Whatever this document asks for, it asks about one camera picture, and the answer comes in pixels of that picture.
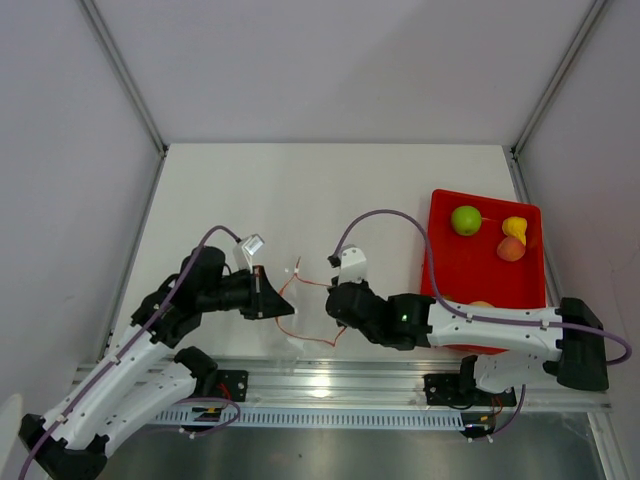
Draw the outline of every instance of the green apple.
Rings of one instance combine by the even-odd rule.
[[[480,230],[481,225],[482,215],[475,207],[458,207],[451,214],[451,226],[458,235],[470,237]]]

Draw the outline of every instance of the white tabletop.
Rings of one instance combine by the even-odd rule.
[[[402,210],[425,226],[431,193],[438,188],[505,200],[515,193],[502,147],[356,144],[173,144],[169,149],[140,248],[126,289],[114,339],[142,299],[155,291],[213,225],[245,237],[259,233],[266,245],[260,263],[276,289],[300,275],[329,283],[326,258],[353,218],[377,208]],[[379,216],[362,222],[348,243],[367,255],[372,289],[386,297],[419,292],[424,249],[408,222]],[[235,269],[234,242],[221,248]],[[332,339],[338,331],[324,311],[326,291],[294,284],[285,298],[297,314],[281,320],[300,335]],[[282,334],[274,321],[244,320],[237,312],[203,316],[202,326],[178,348],[195,345],[217,357],[425,359],[450,357],[448,349],[397,352],[372,345],[348,330],[337,347]]]

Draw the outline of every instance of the white wall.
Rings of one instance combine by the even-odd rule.
[[[525,148],[527,184],[544,212],[566,295],[640,346],[640,3],[607,13],[556,103]],[[618,353],[609,348],[609,355]],[[638,462],[640,353],[611,368],[628,459]]]
[[[75,2],[3,2],[0,65],[0,403],[41,413],[102,340],[158,158]]]
[[[510,145],[591,0],[98,0],[174,142]]]

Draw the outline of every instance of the red tray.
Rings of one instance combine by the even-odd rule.
[[[451,227],[451,213],[471,205],[482,215],[482,227],[473,236],[458,235]],[[498,257],[496,248],[505,238],[502,222],[508,217],[526,218],[527,251],[517,262]],[[436,190],[431,196],[429,239],[435,257],[440,293],[458,303],[478,300],[494,307],[539,308],[546,306],[542,221],[533,205]],[[425,254],[421,293],[433,295]],[[481,353],[496,349],[473,347]]]

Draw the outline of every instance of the perforated metal strip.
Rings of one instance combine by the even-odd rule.
[[[230,420],[235,412],[222,412],[220,421]],[[165,410],[153,425],[214,426],[215,423],[197,420],[190,406]],[[243,408],[238,427],[287,428],[351,428],[393,430],[463,430],[459,412],[401,411],[401,410],[340,410],[306,408]]]

